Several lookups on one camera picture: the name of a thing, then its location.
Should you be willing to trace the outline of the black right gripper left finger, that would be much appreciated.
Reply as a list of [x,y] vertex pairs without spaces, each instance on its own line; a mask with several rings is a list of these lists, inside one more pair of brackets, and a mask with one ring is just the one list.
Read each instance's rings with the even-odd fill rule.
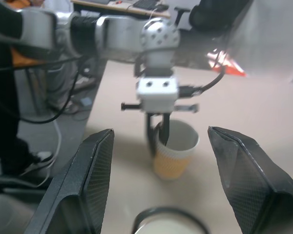
[[101,234],[114,131],[90,135],[53,178],[24,234]]

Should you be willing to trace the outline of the orange red sheet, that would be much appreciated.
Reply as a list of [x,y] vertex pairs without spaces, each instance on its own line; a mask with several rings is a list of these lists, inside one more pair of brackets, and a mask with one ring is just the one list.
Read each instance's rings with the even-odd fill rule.
[[231,56],[223,51],[214,49],[212,52],[206,54],[208,64],[211,70],[215,72],[221,72],[222,67],[225,68],[225,74],[235,75],[240,77],[246,77],[246,72],[240,67],[240,65],[231,58]]

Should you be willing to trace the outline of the wooden desk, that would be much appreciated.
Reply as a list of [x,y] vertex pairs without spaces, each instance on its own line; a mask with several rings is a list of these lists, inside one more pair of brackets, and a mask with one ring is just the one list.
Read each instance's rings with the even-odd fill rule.
[[156,12],[152,10],[144,10],[135,8],[132,3],[125,0],[110,1],[108,4],[100,4],[87,0],[70,0],[73,5],[73,11],[81,13],[82,11],[94,12],[99,15],[121,15],[131,16],[137,19],[147,19],[149,17],[164,17],[169,19],[170,13],[168,10],[164,12]]

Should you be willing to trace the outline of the paper cup with white inside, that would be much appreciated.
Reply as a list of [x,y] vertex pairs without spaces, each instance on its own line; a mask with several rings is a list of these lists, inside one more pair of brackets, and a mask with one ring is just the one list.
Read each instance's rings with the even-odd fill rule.
[[138,225],[134,234],[205,234],[196,222],[181,214],[155,214]]

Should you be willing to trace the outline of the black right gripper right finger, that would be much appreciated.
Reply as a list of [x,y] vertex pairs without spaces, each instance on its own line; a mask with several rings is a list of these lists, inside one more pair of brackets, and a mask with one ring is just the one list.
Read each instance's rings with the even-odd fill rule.
[[293,234],[293,179],[253,138],[212,126],[208,136],[242,234]]

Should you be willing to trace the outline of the black keyboard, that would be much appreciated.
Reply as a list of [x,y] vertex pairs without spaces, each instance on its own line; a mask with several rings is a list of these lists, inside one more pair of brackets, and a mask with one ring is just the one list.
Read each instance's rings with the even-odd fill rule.
[[153,10],[157,6],[158,0],[137,0],[133,7],[144,10]]

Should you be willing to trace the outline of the yellow ribbed paper cup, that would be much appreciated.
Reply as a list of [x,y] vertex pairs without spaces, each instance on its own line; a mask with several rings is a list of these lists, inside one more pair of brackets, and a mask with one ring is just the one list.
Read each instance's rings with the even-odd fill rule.
[[186,170],[200,141],[197,131],[179,119],[170,120],[166,144],[155,135],[153,170],[161,179],[178,179]]

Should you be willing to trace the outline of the black-rimmed white cup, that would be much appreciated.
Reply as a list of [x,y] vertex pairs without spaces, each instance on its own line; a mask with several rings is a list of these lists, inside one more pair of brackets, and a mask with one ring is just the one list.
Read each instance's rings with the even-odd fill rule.
[[154,207],[154,208],[149,208],[140,212],[134,219],[131,234],[134,234],[134,231],[137,230],[138,225],[141,224],[142,221],[145,220],[147,217],[150,217],[152,215],[157,215],[157,214],[164,214],[164,213],[179,214],[179,215],[185,216],[191,219],[192,221],[196,222],[201,228],[203,228],[205,234],[211,234],[209,228],[203,223],[202,220],[198,219],[197,217],[193,216],[192,214],[184,210],[174,208],[174,207]]

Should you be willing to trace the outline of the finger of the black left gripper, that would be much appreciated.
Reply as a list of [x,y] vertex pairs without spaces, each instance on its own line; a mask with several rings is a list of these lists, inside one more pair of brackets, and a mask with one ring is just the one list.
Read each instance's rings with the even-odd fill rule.
[[160,141],[163,145],[166,145],[169,139],[169,125],[170,114],[163,114],[163,119],[160,128]]
[[152,127],[152,117],[154,114],[147,114],[146,115],[146,134],[147,134],[147,140],[148,140],[148,146],[151,155],[156,154],[156,143],[155,143],[155,135],[158,132],[159,126],[156,125],[155,127]]

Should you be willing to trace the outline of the person in black trousers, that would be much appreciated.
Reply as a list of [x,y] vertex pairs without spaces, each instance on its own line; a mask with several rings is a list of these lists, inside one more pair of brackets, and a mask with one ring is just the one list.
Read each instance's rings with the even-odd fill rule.
[[[0,102],[15,114],[19,113],[18,94],[12,66],[10,47],[0,43]],[[49,165],[54,158],[51,152],[29,151],[26,141],[18,138],[19,120],[0,107],[0,165],[5,175],[19,176]]]

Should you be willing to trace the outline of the black office chair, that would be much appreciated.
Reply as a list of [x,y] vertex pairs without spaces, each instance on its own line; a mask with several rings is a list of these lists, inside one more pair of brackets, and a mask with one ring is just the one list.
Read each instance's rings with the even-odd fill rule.
[[237,27],[254,0],[200,0],[191,9],[177,6],[175,25],[179,25],[182,15],[189,13],[191,30],[221,35]]

